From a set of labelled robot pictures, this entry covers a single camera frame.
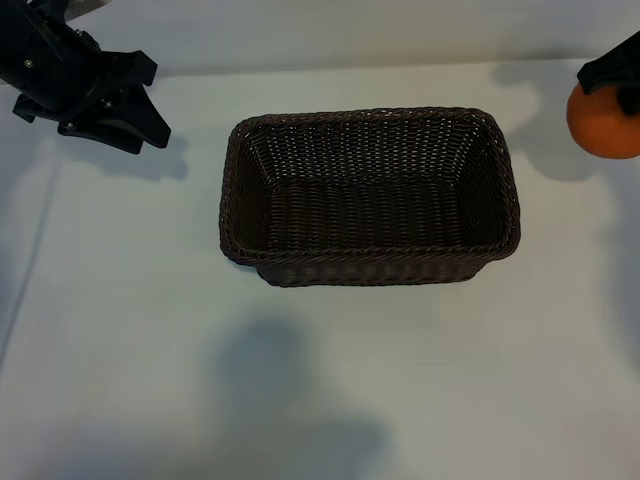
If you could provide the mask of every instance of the brown wicker basket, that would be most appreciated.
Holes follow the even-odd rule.
[[[509,152],[474,109],[245,120],[229,141],[220,239],[283,287],[468,280],[520,240]]]

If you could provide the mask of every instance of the orange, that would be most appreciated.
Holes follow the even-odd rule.
[[[625,115],[618,87],[603,87],[585,95],[578,84],[567,104],[571,136],[598,157],[624,159],[640,155],[640,115]]]

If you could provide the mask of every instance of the white backdrop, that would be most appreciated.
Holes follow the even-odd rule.
[[[113,0],[74,22],[165,71],[595,56],[640,30],[636,0]]]

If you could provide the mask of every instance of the white table surface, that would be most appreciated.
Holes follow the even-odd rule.
[[[3,87],[3,480],[637,479],[640,166],[572,143],[579,65],[160,79],[174,135],[140,157],[21,123]],[[237,122],[422,105],[504,130],[514,256],[463,284],[278,289],[222,255]]]

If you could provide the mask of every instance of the woven texture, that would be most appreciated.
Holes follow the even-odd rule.
[[[273,285],[468,280],[520,239],[504,137],[460,108],[245,120],[229,141],[220,238]]]

